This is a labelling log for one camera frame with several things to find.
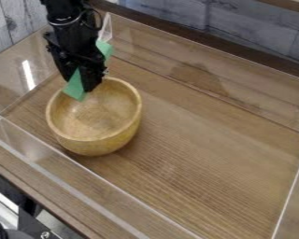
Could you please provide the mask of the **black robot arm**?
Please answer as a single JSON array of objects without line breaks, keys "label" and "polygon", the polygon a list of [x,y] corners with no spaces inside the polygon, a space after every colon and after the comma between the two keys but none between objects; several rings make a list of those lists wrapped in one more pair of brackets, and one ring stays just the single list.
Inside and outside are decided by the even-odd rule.
[{"label": "black robot arm", "polygon": [[46,8],[46,22],[52,28],[44,33],[46,51],[69,81],[79,72],[85,92],[103,82],[105,57],[97,48],[103,16],[88,0],[40,0]]}]

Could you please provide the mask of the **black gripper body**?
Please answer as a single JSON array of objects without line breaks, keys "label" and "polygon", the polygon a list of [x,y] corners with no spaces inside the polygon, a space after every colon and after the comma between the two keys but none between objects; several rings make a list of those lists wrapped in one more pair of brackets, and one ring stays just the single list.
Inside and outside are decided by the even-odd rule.
[{"label": "black gripper body", "polygon": [[103,19],[96,20],[93,12],[49,12],[46,20],[52,27],[44,34],[46,46],[64,51],[77,67],[81,62],[104,61],[104,55],[96,47]]}]

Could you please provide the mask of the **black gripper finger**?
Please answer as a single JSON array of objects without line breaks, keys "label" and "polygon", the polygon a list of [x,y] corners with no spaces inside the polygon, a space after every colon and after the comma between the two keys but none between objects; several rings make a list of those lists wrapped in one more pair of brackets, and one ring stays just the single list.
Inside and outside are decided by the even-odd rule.
[{"label": "black gripper finger", "polygon": [[104,61],[79,63],[81,82],[85,92],[93,91],[93,89],[101,84],[105,69],[107,67],[104,65]]},{"label": "black gripper finger", "polygon": [[52,55],[53,62],[57,66],[59,72],[65,81],[69,81],[76,69],[77,64],[73,62],[72,57],[54,46],[46,47],[48,52]]}]

